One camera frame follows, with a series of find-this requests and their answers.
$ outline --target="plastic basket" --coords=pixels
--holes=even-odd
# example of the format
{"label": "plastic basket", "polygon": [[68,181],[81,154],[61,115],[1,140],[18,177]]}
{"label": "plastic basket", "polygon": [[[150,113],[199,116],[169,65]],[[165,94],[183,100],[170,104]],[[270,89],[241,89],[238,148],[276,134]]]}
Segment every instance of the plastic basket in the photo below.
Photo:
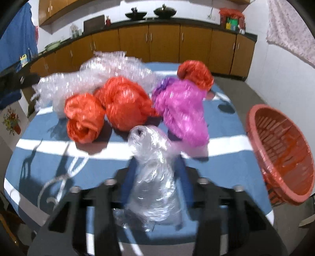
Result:
{"label": "plastic basket", "polygon": [[280,111],[260,104],[247,114],[246,131],[272,205],[303,203],[312,193],[315,176],[300,129]]}

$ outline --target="gray floor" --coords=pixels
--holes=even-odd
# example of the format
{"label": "gray floor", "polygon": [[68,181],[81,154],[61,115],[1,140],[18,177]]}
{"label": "gray floor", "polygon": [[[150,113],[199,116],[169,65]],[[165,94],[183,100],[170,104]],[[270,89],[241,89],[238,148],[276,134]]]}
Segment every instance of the gray floor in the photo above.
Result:
{"label": "gray floor", "polygon": [[[243,125],[247,112],[256,104],[264,104],[264,101],[245,82],[221,77],[216,77],[215,82],[231,99]],[[295,249],[308,231],[307,228],[299,228],[298,225],[314,214],[313,202],[313,198],[309,198],[300,206],[284,204],[273,208],[274,227],[286,245],[288,253]]]}

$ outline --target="orange plastic bag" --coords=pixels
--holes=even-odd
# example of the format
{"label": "orange plastic bag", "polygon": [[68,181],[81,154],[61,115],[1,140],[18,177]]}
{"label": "orange plastic bag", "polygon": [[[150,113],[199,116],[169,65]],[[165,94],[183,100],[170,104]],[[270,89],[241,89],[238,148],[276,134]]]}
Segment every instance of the orange plastic bag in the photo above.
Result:
{"label": "orange plastic bag", "polygon": [[232,19],[245,18],[244,14],[236,9],[220,8],[219,14]]}
{"label": "orange plastic bag", "polygon": [[180,79],[188,79],[200,89],[209,91],[214,83],[214,77],[201,61],[185,61],[177,70]]}
{"label": "orange plastic bag", "polygon": [[108,121],[120,131],[143,125],[149,116],[157,116],[144,89],[125,77],[112,77],[94,95],[106,108]]}
{"label": "orange plastic bag", "polygon": [[99,100],[89,93],[74,95],[66,100],[67,132],[70,139],[90,143],[100,134],[106,111]]}

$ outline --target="striped tablecloth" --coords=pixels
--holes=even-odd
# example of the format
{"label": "striped tablecloth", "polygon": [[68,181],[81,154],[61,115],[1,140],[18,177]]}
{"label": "striped tablecloth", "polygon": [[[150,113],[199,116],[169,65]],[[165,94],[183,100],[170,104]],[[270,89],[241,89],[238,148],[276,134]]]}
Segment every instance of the striped tablecloth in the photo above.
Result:
{"label": "striped tablecloth", "polygon": [[[162,75],[176,75],[178,68],[178,64],[169,63],[148,63],[147,66]],[[183,149],[186,165],[198,169],[200,176],[208,177],[219,186],[243,185],[273,223],[262,174],[242,123],[229,98],[217,85],[212,92],[215,97],[203,101],[210,135],[208,150]],[[107,123],[94,143],[77,147],[67,136],[66,122],[66,119],[58,120],[51,107],[41,109],[17,143],[7,168],[6,197],[35,231],[45,223],[69,188],[95,187],[113,177],[116,170],[125,168],[132,157],[127,135],[116,134]],[[158,126],[168,132],[163,123]],[[198,213],[187,210],[179,181],[177,190],[182,227],[155,225],[152,232],[118,228],[123,255],[192,254]],[[87,245],[91,254],[94,253],[93,210],[89,209],[87,218]]]}

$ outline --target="black countertop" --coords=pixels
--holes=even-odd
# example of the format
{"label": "black countertop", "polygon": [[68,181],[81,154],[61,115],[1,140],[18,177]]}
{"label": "black countertop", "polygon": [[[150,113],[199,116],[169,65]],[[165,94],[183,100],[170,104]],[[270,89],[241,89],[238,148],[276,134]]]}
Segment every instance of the black countertop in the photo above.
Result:
{"label": "black countertop", "polygon": [[[106,30],[111,30],[111,29],[117,29],[117,28],[121,28],[121,27],[125,27],[125,26],[135,26],[138,24],[181,24],[181,25],[191,25],[191,26],[198,26],[198,27],[205,27],[205,28],[212,28],[212,29],[216,29],[216,30],[221,30],[227,33],[231,33],[231,34],[238,34],[235,31],[231,31],[231,30],[227,30],[222,28],[220,25],[215,24],[215,23],[210,23],[210,22],[206,22],[206,21],[201,21],[201,20],[193,20],[193,19],[184,19],[184,18],[170,18],[170,19],[159,19],[159,18],[147,18],[144,20],[138,20],[138,21],[132,21],[132,20],[123,20],[123,21],[118,21],[118,22],[114,22],[111,24],[111,26],[109,27],[104,27],[103,29],[100,30],[95,30],[93,32],[90,33],[83,33],[83,35],[76,37],[76,38],[69,38],[65,41],[63,41],[60,46],[58,46],[57,48],[50,50],[48,52],[45,52],[43,54],[41,54],[40,56],[32,59],[28,64],[26,64],[24,68],[29,68],[31,66],[32,63],[34,63],[36,60],[38,60],[41,57],[45,57],[57,50],[59,50],[60,48],[67,46],[69,44],[71,44],[72,42],[79,40],[83,37],[95,34],[95,33],[99,33],[99,32],[103,32]],[[257,41],[257,35],[255,34],[251,34],[251,33],[245,33],[243,36],[247,37],[250,40],[253,40],[254,42]]]}

